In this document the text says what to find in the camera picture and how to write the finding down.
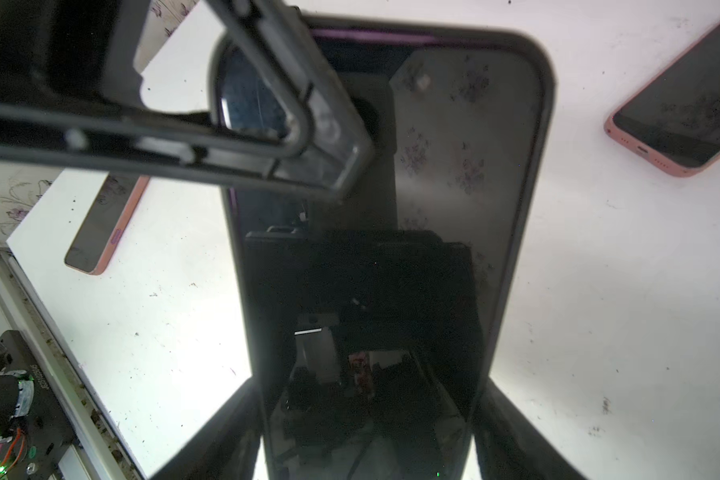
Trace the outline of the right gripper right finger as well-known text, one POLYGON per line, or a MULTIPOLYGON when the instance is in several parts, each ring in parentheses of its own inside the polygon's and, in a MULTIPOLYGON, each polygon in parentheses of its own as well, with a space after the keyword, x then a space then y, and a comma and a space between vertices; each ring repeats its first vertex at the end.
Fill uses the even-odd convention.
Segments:
POLYGON ((472 432, 483 479, 584 479, 490 379, 477 400, 472 432))

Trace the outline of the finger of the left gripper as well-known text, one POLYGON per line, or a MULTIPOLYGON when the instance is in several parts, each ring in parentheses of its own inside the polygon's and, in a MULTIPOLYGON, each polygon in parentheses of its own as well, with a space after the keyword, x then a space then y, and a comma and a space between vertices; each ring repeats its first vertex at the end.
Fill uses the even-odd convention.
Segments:
POLYGON ((0 1, 0 160, 250 186, 334 201, 374 154, 338 75, 280 1, 214 1, 222 48, 253 66, 286 134, 232 130, 208 112, 142 102, 133 59, 145 1, 0 1))

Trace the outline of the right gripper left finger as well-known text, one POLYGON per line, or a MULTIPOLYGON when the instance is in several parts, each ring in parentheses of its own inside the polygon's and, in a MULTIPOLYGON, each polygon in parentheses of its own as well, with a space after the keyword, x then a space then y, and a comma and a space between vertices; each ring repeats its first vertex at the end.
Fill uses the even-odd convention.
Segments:
POLYGON ((153 477, 251 479, 261 436, 258 392, 250 378, 153 477))

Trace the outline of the pink-cased phone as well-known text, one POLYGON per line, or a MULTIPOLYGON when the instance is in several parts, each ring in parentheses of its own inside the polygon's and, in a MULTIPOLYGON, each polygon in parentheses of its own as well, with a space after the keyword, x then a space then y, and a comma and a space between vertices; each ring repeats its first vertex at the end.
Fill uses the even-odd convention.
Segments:
POLYGON ((664 173, 720 159, 720 22, 610 114, 605 133, 664 173))
POLYGON ((106 177, 64 257, 67 267, 87 275, 106 270, 148 182, 145 175, 106 177))

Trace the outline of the aluminium rail base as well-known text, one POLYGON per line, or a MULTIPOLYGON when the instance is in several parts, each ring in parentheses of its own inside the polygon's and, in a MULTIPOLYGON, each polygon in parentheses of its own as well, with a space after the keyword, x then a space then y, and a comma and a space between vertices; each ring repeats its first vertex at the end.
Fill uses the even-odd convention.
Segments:
POLYGON ((139 479, 141 473, 92 391, 48 324, 48 314, 17 260, 0 250, 0 335, 19 331, 59 400, 76 438, 61 479, 139 479))

